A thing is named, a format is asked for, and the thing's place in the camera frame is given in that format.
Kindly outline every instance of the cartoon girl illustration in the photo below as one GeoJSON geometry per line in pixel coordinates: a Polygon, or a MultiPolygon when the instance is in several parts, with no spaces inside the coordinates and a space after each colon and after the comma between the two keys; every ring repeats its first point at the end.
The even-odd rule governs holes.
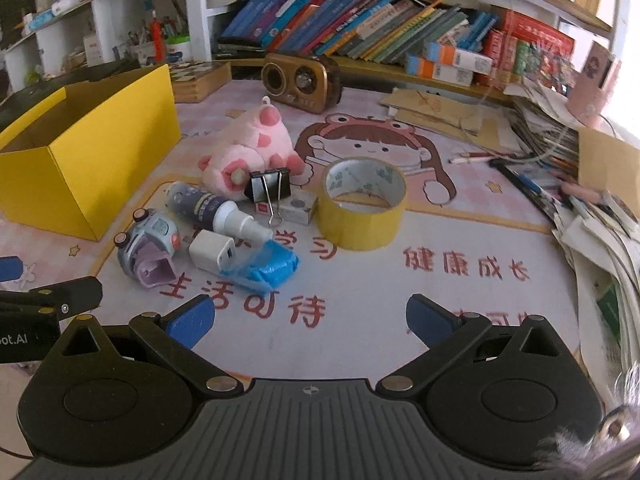
{"type": "Polygon", "coordinates": [[[378,120],[331,114],[325,117],[324,123],[312,124],[303,130],[295,149],[305,161],[303,174],[291,177],[291,183],[297,186],[311,181],[314,166],[328,166],[350,156],[370,156],[393,164],[408,180],[424,179],[424,183],[420,183],[422,190],[434,205],[447,205],[457,194],[434,143],[417,135],[413,126],[393,118],[378,120]]]}

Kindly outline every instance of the packing tape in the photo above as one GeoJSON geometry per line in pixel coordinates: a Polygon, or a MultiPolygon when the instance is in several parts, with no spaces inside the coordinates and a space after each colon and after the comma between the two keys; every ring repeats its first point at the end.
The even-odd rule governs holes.
{"type": "Polygon", "coordinates": [[[316,223],[322,236],[338,247],[372,251],[396,237],[405,203],[406,182],[398,168],[375,158],[345,158],[324,170],[316,223]],[[353,193],[377,196],[388,208],[363,212],[354,210],[352,203],[337,201],[353,193]]]}

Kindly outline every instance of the wooden box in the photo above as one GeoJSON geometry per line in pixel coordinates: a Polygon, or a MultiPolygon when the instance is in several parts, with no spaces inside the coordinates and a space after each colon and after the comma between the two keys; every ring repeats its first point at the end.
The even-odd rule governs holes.
{"type": "Polygon", "coordinates": [[[170,66],[177,103],[199,103],[231,81],[229,62],[193,62],[170,66]]]}

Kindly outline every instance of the pink plush toy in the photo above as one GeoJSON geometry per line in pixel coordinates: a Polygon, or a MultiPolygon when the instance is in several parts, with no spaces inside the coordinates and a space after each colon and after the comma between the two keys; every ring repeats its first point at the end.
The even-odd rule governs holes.
{"type": "Polygon", "coordinates": [[[293,151],[278,109],[264,97],[261,106],[247,110],[220,131],[212,155],[203,156],[198,167],[210,192],[243,200],[249,173],[287,167],[292,175],[299,175],[305,163],[293,151]]]}

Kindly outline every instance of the plush toy ear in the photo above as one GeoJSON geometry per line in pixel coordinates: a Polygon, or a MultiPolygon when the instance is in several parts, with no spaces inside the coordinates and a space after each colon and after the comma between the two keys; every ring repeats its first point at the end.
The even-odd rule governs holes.
{"type": "Polygon", "coordinates": [[[275,126],[281,120],[280,112],[275,106],[265,106],[260,110],[260,124],[264,126],[275,126]]]}
{"type": "Polygon", "coordinates": [[[198,161],[198,168],[200,168],[200,171],[204,171],[207,169],[207,166],[209,165],[210,160],[211,160],[211,155],[207,155],[207,156],[203,156],[198,161]]]}

